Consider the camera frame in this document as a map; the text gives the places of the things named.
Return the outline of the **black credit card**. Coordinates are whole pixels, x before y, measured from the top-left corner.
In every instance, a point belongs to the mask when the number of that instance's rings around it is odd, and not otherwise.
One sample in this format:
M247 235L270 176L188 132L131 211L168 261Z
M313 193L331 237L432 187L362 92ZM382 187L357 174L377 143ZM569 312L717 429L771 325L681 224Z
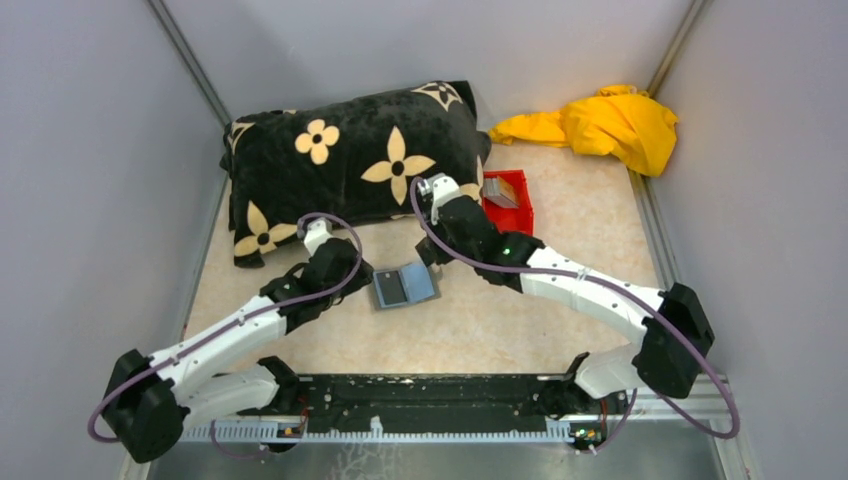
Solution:
M402 276L397 270L379 273L377 275L377 290L380 304L385 308L405 305L408 301Z

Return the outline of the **grey leather card holder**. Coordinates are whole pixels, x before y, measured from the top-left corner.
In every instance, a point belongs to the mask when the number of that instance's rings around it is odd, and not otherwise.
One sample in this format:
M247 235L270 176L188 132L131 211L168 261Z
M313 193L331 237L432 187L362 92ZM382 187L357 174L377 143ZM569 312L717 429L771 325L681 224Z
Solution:
M397 270L400 272L405 287L408 301L405 305L393 308L385 308L380 304L377 290L377 275L381 272ZM370 298L376 311L385 311L399 308L412 307L424 302L436 300L441 297L439 283L444 273L440 266L427 266L420 261L412 262L400 267L377 269L372 274L370 287Z

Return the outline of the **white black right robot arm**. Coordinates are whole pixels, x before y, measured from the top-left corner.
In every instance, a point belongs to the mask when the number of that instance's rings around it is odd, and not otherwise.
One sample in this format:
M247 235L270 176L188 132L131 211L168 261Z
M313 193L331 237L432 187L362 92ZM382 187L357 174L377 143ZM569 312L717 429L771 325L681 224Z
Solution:
M431 214L420 195L411 204L427 236L418 245L425 264L458 260L491 285L555 301L605 323L627 344L575 360L563 398L590 411L611 393L648 387L673 399L689 396L714 332L696 292L617 280L583 266L522 232L501 232L466 195L441 200Z

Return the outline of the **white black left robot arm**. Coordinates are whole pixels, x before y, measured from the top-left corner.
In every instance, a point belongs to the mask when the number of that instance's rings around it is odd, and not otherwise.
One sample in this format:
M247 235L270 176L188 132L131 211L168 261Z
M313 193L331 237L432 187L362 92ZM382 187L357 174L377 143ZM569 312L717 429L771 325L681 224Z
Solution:
M318 319L372 280L359 238L329 235L307 242L310 257L260 289L235 312L201 333L153 354L133 349L112 368L89 436L122 445L137 463L162 457L185 430L232 413L269 407L292 411L297 375L281 360L242 372L222 368Z

